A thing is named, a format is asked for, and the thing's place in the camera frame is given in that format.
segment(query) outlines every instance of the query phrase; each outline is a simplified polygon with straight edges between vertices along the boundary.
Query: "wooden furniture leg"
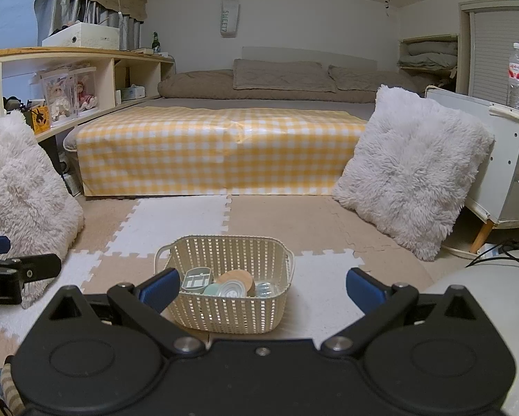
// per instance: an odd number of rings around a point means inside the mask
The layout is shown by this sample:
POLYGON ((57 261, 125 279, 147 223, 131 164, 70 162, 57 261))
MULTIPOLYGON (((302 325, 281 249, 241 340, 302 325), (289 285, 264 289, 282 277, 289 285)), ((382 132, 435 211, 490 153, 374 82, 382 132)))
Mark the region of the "wooden furniture leg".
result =
POLYGON ((479 250, 483 246, 483 244, 485 244, 485 241, 489 237, 489 234, 491 234, 491 230, 495 226, 496 225, 494 224, 494 222, 492 220, 487 219, 487 221, 483 224, 483 226, 481 227, 481 230, 477 234, 475 241, 471 245, 471 247, 469 249, 470 253, 477 253, 477 250, 479 250))

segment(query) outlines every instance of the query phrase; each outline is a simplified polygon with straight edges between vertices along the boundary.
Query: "plastic basket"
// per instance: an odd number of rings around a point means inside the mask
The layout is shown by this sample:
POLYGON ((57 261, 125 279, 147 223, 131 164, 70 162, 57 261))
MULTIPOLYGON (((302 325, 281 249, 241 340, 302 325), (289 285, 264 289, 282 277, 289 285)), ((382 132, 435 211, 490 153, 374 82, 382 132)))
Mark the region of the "plastic basket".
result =
POLYGON ((232 269, 245 269, 254 280, 277 285, 273 297, 226 298, 202 296, 181 291, 167 311, 179 324, 217 333, 266 333, 283 317, 287 292, 294 274, 294 254, 282 242, 249 236, 187 236, 162 247, 155 257, 170 251, 165 267, 177 269, 184 277, 189 269, 209 267, 217 278, 232 269))

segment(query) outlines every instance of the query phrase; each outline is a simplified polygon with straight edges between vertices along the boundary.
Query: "plastic water bottle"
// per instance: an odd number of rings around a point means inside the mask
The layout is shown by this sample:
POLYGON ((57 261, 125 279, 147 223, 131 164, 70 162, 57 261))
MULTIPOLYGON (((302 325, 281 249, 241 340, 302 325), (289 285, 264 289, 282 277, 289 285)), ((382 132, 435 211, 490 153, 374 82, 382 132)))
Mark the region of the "plastic water bottle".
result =
POLYGON ((507 106, 519 109, 519 43, 514 43, 508 66, 507 106))

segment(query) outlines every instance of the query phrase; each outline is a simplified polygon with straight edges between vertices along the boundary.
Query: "yellow and white checkered cloth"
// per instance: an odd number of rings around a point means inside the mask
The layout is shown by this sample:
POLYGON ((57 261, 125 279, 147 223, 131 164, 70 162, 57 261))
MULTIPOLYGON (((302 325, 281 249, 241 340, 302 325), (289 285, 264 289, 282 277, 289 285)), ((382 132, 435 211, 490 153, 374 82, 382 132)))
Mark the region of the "yellow and white checkered cloth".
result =
POLYGON ((365 122, 340 111, 133 107, 77 135, 87 196, 330 194, 365 122))

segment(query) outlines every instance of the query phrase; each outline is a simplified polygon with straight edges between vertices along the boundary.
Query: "doll in clear box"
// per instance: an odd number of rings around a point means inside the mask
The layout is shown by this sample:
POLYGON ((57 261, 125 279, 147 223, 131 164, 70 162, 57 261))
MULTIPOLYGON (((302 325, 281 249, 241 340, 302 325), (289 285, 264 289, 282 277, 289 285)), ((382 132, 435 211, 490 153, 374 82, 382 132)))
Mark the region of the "doll in clear box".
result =
POLYGON ((97 97, 86 92, 86 86, 82 81, 76 83, 76 95, 80 111, 92 109, 97 105, 97 97))
POLYGON ((50 84, 48 88, 50 117, 52 122, 71 115, 71 104, 65 92, 65 80, 50 84))

